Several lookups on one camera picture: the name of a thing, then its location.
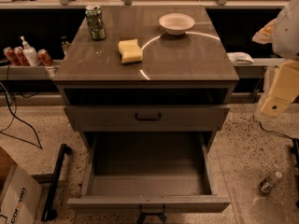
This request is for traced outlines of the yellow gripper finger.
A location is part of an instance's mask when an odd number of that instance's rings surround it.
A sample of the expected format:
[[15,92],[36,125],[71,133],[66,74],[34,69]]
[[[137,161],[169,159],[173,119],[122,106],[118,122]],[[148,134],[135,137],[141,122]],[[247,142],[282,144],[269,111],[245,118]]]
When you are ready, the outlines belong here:
[[273,81],[260,112],[277,118],[299,96],[299,62],[289,60],[275,69]]

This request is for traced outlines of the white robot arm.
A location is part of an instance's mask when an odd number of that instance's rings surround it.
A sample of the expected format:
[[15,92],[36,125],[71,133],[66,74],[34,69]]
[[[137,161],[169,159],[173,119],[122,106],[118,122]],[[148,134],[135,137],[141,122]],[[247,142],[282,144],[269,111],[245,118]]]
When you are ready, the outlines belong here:
[[271,43],[273,52],[285,59],[275,69],[255,111],[257,120],[275,119],[299,96],[299,0],[290,0],[252,40]]

